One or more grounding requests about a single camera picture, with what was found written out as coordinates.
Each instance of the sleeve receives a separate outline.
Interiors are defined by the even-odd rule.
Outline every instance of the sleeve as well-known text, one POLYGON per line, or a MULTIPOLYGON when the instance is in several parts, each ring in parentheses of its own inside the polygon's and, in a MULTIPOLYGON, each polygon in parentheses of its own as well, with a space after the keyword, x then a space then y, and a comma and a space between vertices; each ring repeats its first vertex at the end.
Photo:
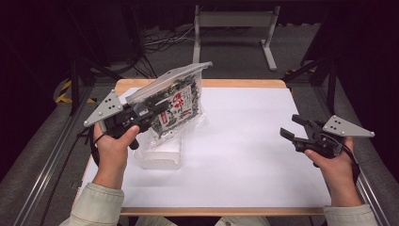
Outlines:
POLYGON ((354 207, 325 207, 328 226, 377 226, 370 205, 354 207))
POLYGON ((122 190, 89 183, 61 226, 117 225, 123 198, 122 190))

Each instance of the white metal stand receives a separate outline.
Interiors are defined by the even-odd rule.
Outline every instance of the white metal stand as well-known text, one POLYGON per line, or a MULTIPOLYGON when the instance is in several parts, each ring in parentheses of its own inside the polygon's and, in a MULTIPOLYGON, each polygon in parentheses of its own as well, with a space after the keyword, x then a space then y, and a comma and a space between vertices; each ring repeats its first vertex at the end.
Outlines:
POLYGON ((200 11, 196 6, 195 15, 195 31, 196 40, 194 43, 193 63, 200 62, 200 27, 216 27, 216 26, 266 26, 268 29, 267 37, 261 40, 264 55, 266 56, 269 69, 275 71, 277 69, 272 52, 270 51, 270 41, 276 27, 279 17, 279 7, 275 7, 274 11, 258 11, 258 12, 235 12, 235 11, 200 11))

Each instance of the plastic package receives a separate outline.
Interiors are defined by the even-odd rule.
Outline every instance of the plastic package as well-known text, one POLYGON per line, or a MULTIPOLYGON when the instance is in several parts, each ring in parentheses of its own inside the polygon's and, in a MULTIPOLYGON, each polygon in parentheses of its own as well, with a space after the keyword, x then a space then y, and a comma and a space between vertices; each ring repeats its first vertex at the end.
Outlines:
POLYGON ((137 137, 140 147, 135 158, 144 169, 173 170, 181 165, 182 135, 204 118, 200 104, 201 72, 212 62, 195 63, 171 70, 148 86, 126 97, 139 115, 165 101, 169 109, 158 115, 152 128, 137 137))

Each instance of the seaweed package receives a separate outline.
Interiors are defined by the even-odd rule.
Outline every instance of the seaweed package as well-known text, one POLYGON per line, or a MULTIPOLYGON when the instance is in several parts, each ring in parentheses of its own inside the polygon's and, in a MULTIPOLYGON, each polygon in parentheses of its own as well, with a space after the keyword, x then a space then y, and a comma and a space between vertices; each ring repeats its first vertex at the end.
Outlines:
POLYGON ((126 97, 126 102, 140 115, 155 105, 168 102, 168 110, 158 115, 152 123, 152 147, 179 137, 183 131, 200 124, 204 117, 200 105, 201 72, 208 66, 212 66, 212 62, 194 63, 171 70, 126 97))

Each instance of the gray carpet floor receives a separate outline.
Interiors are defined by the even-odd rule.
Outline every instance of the gray carpet floor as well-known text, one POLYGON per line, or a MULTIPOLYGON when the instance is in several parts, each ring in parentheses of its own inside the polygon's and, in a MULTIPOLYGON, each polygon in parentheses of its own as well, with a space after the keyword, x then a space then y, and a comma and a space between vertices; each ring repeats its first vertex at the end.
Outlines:
MULTIPOLYGON (((291 69, 299 68, 299 62, 308 49, 311 40, 318 29, 318 25, 278 26, 271 43, 271 50, 276 60, 278 69, 270 72, 267 67, 260 39, 264 31, 260 28, 250 28, 244 34, 236 34, 227 29, 215 29, 203 32, 201 36, 200 61, 212 61, 214 66, 203 72, 203 78, 257 78, 278 79, 291 69)), ((192 62, 194 42, 186 40, 171 46, 164 52, 146 54, 153 70, 157 75, 166 73, 170 69, 182 67, 192 62)), ((144 72, 150 73, 147 64, 137 63, 144 72)), ((116 70, 123 65, 114 65, 111 70, 116 70)), ((139 72, 132 69, 122 76, 142 77, 139 72)), ((293 97, 299 113, 309 119, 328 119, 325 107, 326 85, 313 88, 306 82, 307 75, 287 84, 293 90, 293 97)), ((100 78, 90 93, 90 97, 101 101, 115 86, 115 81, 100 78)), ((347 100, 344 90, 338 83, 336 88, 336 113, 353 123, 359 123, 351 104, 347 100)), ((80 115, 76 116, 76 123, 71 129, 66 140, 62 155, 40 201, 33 207, 33 214, 28 220, 28 225, 40 225, 43 213, 51 192, 56 185, 56 177, 60 174, 63 164, 65 169, 57 183, 56 190, 49 206, 44 225, 58 225, 71 212, 76 190, 70 188, 73 182, 79 182, 84 174, 89 159, 89 146, 85 139, 80 138, 68 156, 69 150, 84 126, 82 122, 93 111, 95 104, 84 104, 80 115)), ((58 137, 61 135, 65 124, 71 119, 69 113, 71 104, 58 104, 56 110, 47 119, 35 134, 20 157, 0 184, 0 225, 12 225, 23 208, 32 187, 36 183, 40 172, 45 165, 49 154, 54 149, 58 137)), ((397 208, 399 207, 399 185, 392 178, 380 160, 377 151, 367 138, 356 139, 356 157, 364 175, 369 179, 375 198, 383 209, 390 225, 399 225, 397 208)), ((309 217, 272 217, 268 218, 271 225, 311 225, 309 217)), ((321 225, 324 218, 312 217, 314 225, 321 225)), ((127 225, 127 218, 121 218, 122 225, 127 225)))

